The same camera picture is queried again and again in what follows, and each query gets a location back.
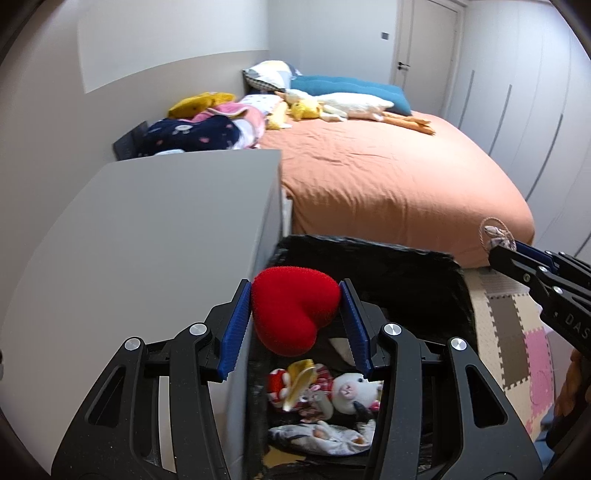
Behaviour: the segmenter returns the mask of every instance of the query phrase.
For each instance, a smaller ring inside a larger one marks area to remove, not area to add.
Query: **patterned pillow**
[[[291,79],[299,72],[281,60],[266,60],[254,67],[243,70],[248,85],[266,92],[285,92],[290,88]]]
[[[277,95],[246,95],[240,103],[258,108],[263,115],[269,115],[281,102]]]

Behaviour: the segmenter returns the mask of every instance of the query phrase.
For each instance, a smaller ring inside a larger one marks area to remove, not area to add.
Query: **pig plush toy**
[[[332,403],[337,411],[350,415],[355,414],[354,401],[372,411],[377,411],[381,390],[382,382],[370,382],[361,374],[343,374],[333,381]]]

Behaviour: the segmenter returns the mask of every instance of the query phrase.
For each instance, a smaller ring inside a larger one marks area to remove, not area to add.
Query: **yellow plush toy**
[[[287,103],[281,101],[267,117],[267,130],[281,130],[287,120]]]
[[[320,118],[322,107],[313,98],[302,98],[291,106],[291,116],[296,121],[303,118]]]
[[[233,102],[235,99],[231,93],[205,92],[181,100],[168,111],[168,118],[193,118],[208,108]]]

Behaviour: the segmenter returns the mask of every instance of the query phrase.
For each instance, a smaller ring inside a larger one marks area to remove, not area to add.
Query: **metal screw cap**
[[[384,325],[384,332],[386,332],[388,335],[397,336],[402,333],[402,327],[396,323],[389,323]]]
[[[125,349],[129,351],[137,350],[141,344],[142,342],[139,341],[139,338],[133,337],[125,342]]]
[[[191,325],[189,332],[191,333],[191,335],[195,336],[203,335],[205,332],[207,332],[207,325],[205,325],[204,323],[194,323],[193,325]]]
[[[459,337],[455,337],[452,338],[452,347],[455,348],[458,351],[462,351],[465,350],[467,348],[468,344],[466,343],[466,341],[462,338]]]

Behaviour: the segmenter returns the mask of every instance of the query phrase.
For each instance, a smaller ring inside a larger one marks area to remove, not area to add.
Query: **blue pillow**
[[[349,77],[302,75],[291,81],[291,88],[301,90],[313,96],[339,92],[365,93],[392,102],[394,106],[388,108],[389,112],[405,116],[413,114],[408,100],[404,96],[404,92],[396,85],[384,85],[383,83],[367,82]]]

